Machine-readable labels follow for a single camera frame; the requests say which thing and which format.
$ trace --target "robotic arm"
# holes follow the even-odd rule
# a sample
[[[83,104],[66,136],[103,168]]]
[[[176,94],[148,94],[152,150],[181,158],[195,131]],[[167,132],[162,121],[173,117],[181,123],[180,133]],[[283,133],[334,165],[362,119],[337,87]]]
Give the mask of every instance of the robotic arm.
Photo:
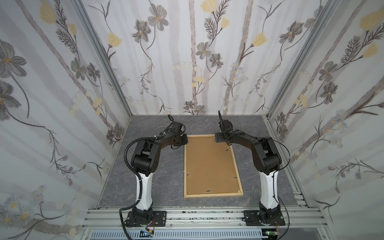
[[[226,142],[228,145],[237,143],[252,151],[253,164],[260,172],[262,197],[258,220],[262,225],[279,225],[281,222],[280,204],[277,202],[277,175],[280,169],[281,156],[271,137],[255,138],[239,129],[233,129],[229,120],[223,120],[218,112],[220,132],[215,133],[216,142]]]
[[[140,181],[142,182],[141,200],[132,208],[132,214],[135,224],[148,225],[153,219],[152,210],[152,177],[159,165],[160,151],[166,146],[171,145],[179,148],[188,143],[185,132],[185,125],[179,122],[174,122],[171,115],[168,115],[171,120],[170,125],[161,133],[159,137],[153,139],[139,140],[133,153],[131,166],[136,171],[141,179],[136,176],[137,190],[136,201],[140,196]]]

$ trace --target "cable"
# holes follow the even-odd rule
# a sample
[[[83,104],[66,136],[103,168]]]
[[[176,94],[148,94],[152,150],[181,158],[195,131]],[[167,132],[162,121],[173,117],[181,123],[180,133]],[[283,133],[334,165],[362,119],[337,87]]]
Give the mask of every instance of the cable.
[[[288,213],[287,208],[285,207],[285,204],[283,203],[283,201],[281,200],[281,198],[280,198],[279,196],[277,196],[277,198],[279,198],[279,200],[281,201],[281,203],[284,205],[285,211],[287,212],[287,215],[288,215],[288,227],[287,227],[287,231],[285,231],[284,234],[281,235],[281,237],[277,239],[277,240],[280,240],[280,239],[281,239],[281,238],[288,232],[289,225],[290,225],[290,219],[289,219],[289,213]]]

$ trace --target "gray marble floor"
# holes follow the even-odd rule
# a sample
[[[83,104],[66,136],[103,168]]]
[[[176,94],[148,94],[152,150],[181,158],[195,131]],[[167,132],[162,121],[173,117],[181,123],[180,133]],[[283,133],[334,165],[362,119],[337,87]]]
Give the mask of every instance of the gray marble floor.
[[[214,134],[220,131],[218,116],[174,116],[174,119],[185,124],[186,134]],[[234,128],[246,131],[253,136],[269,135],[261,116],[224,116],[224,119],[230,120]],[[136,179],[125,166],[123,160],[125,147],[136,138],[158,135],[169,123],[165,115],[132,117],[98,207],[124,207],[135,202]],[[129,161],[135,147],[136,144],[128,151]],[[153,175],[153,205],[163,207],[258,206],[261,197],[260,175],[253,165],[252,153],[249,149],[237,144],[233,145],[233,151],[244,196],[184,198],[184,147],[176,150],[166,147],[161,151],[159,166]],[[278,195],[286,205],[297,205],[284,171],[279,172],[278,175]]]

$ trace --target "yellow flower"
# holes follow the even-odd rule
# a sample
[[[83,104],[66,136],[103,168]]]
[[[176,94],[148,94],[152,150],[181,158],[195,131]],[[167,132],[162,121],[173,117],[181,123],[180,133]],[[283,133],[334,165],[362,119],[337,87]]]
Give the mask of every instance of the yellow flower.
[[[75,112],[74,110],[72,110],[72,109],[69,110],[68,113],[69,113],[72,117],[74,117],[75,114],[76,114],[76,112]]]
[[[306,106],[307,106],[307,97],[304,96],[304,94],[301,94],[301,95],[300,95],[300,102],[301,102],[301,104],[303,105],[303,107],[306,107]]]
[[[371,43],[369,47],[364,51],[364,54],[362,55],[364,58],[370,58],[376,55],[377,53],[377,47],[375,43]]]
[[[68,28],[70,29],[71,33],[73,35],[76,35],[77,33],[77,28],[76,28],[76,25],[75,24],[72,24],[72,23],[68,23]]]
[[[202,9],[204,12],[212,13],[212,12],[215,11],[215,9],[216,9],[216,4],[217,4],[217,0],[205,0],[205,1],[201,4],[201,9]]]
[[[101,98],[95,98],[95,100],[93,100],[93,107],[94,108],[97,108],[97,106],[99,105],[99,104],[101,104],[102,103],[102,99]]]
[[[113,34],[113,33],[108,34],[108,43],[112,47],[120,46],[121,41],[122,40],[118,36],[116,36],[115,34]]]
[[[27,218],[28,218],[28,213],[23,213],[23,215],[20,217],[21,218],[21,220],[26,220]]]
[[[259,33],[256,35],[255,40],[253,41],[252,45],[253,46],[261,46],[267,41],[266,36],[264,33]]]
[[[381,23],[384,19],[384,8],[377,12],[371,12],[365,15],[360,20],[360,27],[365,31],[372,30],[377,24]]]
[[[76,234],[77,234],[76,228],[74,228],[74,227],[71,228],[71,230],[69,231],[70,237],[74,237]]]
[[[205,83],[205,78],[201,76],[196,76],[193,78],[193,80],[195,80],[195,82],[198,82],[198,83]]]
[[[48,24],[53,24],[56,22],[56,14],[53,11],[51,5],[46,1],[41,2],[40,6],[40,18]]]
[[[72,105],[72,109],[73,109],[74,111],[78,111],[78,110],[79,110],[79,105],[77,105],[77,104],[73,104],[73,105]]]
[[[226,27],[228,27],[228,25],[229,25],[229,20],[226,18],[223,18],[221,20],[221,28],[226,28]]]

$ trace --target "cardboard panel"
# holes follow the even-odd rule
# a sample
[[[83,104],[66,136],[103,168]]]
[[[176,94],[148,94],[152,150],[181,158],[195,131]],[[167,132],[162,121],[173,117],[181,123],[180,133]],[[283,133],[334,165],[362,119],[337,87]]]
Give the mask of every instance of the cardboard panel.
[[[184,197],[243,195],[232,146],[214,134],[189,135],[184,159]]]

